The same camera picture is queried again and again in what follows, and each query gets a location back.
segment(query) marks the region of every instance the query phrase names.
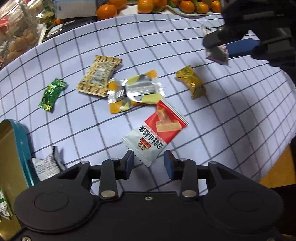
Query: metal screw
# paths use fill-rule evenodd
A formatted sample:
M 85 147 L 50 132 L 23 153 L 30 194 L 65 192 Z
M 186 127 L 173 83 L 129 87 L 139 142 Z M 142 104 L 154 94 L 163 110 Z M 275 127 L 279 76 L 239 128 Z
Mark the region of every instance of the metal screw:
M 197 195 L 197 193 L 193 190 L 185 190 L 182 192 L 182 195 L 184 197 L 195 197 Z
M 145 200 L 146 201 L 151 201 L 153 199 L 153 197 L 151 197 L 151 196 L 147 196 L 147 197 L 145 197 Z
M 116 193 L 112 190 L 105 190 L 101 192 L 101 196 L 104 198 L 111 198 L 114 197 Z
M 28 236 L 22 237 L 22 241 L 31 241 L 31 239 Z

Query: yellow candy wrapper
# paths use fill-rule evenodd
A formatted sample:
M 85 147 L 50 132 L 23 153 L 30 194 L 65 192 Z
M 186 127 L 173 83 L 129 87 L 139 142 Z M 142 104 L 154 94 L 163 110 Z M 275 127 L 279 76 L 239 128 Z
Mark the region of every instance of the yellow candy wrapper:
M 108 88 L 108 103 L 112 114 L 129 110 L 140 103 L 157 104 L 165 97 L 155 70 L 126 80 L 112 79 Z
M 78 83 L 76 90 L 86 94 L 107 97 L 108 82 L 121 59 L 96 55 L 89 70 Z
M 206 89 L 202 83 L 202 80 L 196 75 L 190 65 L 177 71 L 176 76 L 178 80 L 183 82 L 191 91 L 192 99 L 196 99 L 206 94 Z

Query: yellow wooden surface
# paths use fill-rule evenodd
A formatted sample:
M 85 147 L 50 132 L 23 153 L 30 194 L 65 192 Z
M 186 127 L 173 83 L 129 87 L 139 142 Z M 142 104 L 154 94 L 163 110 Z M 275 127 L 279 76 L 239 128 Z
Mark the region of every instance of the yellow wooden surface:
M 295 168 L 289 146 L 260 183 L 266 187 L 296 184 Z

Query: white tablecloth with black grid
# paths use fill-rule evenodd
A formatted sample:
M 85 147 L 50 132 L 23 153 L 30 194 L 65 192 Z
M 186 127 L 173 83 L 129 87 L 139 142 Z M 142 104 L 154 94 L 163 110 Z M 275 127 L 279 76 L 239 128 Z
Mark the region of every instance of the white tablecloth with black grid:
M 219 15 L 184 19 L 177 15 L 142 14 L 98 21 L 74 29 L 33 48 L 0 71 L 0 116 L 22 123 L 32 155 L 45 158 L 57 145 L 66 167 L 79 161 L 101 164 L 127 151 L 121 138 L 139 127 L 155 106 L 142 105 L 110 114 L 107 99 L 75 91 L 95 55 L 122 58 L 114 78 L 125 79 L 156 69 L 167 100 L 189 121 L 166 149 L 177 158 L 207 165 L 210 160 L 259 180 L 294 136 L 294 94 L 284 73 L 249 56 L 229 66 L 205 59 L 201 25 L 218 27 Z M 246 37 L 256 39 L 252 33 Z M 191 65 L 203 80 L 207 95 L 191 100 L 175 72 Z M 54 78 L 69 86 L 53 112 L 38 107 Z M 119 191 L 173 191 L 163 165 L 163 152 L 147 168 L 137 158 L 129 180 Z M 98 192 L 99 180 L 92 186 Z M 204 180 L 199 182 L 207 192 Z

